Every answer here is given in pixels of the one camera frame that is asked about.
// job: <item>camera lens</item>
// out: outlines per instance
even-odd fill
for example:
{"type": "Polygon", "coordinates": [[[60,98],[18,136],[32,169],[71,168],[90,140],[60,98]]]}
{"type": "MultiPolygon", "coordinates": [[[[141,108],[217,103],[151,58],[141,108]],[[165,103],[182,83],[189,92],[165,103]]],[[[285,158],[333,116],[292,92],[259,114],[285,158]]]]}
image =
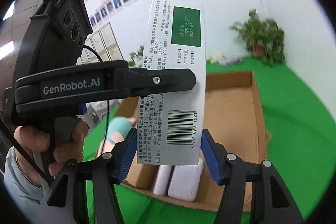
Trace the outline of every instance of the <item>camera lens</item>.
{"type": "Polygon", "coordinates": [[[78,21],[76,21],[71,30],[71,38],[73,40],[76,40],[78,37],[78,34],[79,34],[79,23],[78,21]]]}
{"type": "Polygon", "coordinates": [[[67,12],[64,15],[64,24],[66,26],[69,26],[72,20],[72,16],[74,15],[73,11],[71,9],[67,10],[67,12]]]}
{"type": "Polygon", "coordinates": [[[85,43],[85,38],[84,35],[82,34],[81,37],[79,38],[79,46],[83,47],[85,43]]]}

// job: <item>green backdrop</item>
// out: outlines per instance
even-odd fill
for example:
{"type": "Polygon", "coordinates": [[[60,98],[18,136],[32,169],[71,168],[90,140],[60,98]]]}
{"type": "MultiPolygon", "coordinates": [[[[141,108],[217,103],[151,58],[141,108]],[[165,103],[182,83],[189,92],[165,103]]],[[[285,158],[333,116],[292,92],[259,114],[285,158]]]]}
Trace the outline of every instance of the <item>green backdrop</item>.
{"type": "MultiPolygon", "coordinates": [[[[252,70],[263,105],[266,128],[272,135],[269,160],[275,165],[306,218],[318,203],[333,175],[336,162],[336,125],[314,92],[284,65],[264,66],[252,57],[230,67],[206,64],[207,74],[252,70]]],[[[87,137],[84,160],[93,159],[105,132],[106,121],[87,137]]],[[[115,187],[126,224],[213,223],[216,213],[164,203],[122,185],[115,187]]],[[[91,223],[92,182],[87,183],[91,223]]],[[[249,213],[241,222],[248,223],[249,213]]]]}

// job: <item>potted plant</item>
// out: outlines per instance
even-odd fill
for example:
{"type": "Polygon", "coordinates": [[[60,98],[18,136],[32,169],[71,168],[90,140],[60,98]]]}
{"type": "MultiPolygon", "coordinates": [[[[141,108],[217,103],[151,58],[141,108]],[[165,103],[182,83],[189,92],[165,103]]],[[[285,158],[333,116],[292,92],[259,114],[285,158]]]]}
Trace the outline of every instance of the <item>potted plant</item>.
{"type": "Polygon", "coordinates": [[[260,21],[256,10],[249,11],[250,18],[244,22],[234,22],[230,30],[239,33],[238,37],[246,43],[246,49],[264,64],[285,63],[284,31],[275,20],[267,18],[260,21]]]}
{"type": "Polygon", "coordinates": [[[137,50],[137,52],[131,52],[129,54],[131,56],[132,61],[128,61],[129,67],[138,67],[142,66],[142,55],[143,55],[143,45],[137,50]]]}

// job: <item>ceiling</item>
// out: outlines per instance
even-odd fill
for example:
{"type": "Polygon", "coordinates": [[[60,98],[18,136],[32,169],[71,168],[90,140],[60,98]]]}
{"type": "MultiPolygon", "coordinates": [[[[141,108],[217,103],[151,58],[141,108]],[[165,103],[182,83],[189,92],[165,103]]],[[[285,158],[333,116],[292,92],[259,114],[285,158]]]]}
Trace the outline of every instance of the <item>ceiling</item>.
{"type": "Polygon", "coordinates": [[[14,15],[2,22],[0,47],[13,41],[14,51],[0,60],[0,110],[2,110],[3,92],[12,85],[17,53],[28,28],[30,17],[41,2],[41,0],[16,0],[14,15]]]}

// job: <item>human hand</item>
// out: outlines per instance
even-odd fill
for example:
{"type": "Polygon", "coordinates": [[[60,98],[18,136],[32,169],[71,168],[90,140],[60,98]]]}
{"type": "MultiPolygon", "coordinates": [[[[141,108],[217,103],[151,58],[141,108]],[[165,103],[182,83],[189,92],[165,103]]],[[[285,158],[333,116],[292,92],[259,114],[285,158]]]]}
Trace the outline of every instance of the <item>human hand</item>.
{"type": "MultiPolygon", "coordinates": [[[[73,133],[73,141],[64,143],[54,150],[55,162],[49,165],[49,172],[53,177],[62,169],[69,159],[76,159],[78,162],[83,160],[84,138],[88,134],[88,126],[79,120],[73,133]]],[[[39,131],[32,126],[18,127],[14,132],[14,138],[26,152],[33,157],[33,152],[44,152],[50,144],[50,135],[39,131]]],[[[28,161],[15,150],[17,162],[23,173],[36,185],[41,185],[40,176],[28,161]]]]}

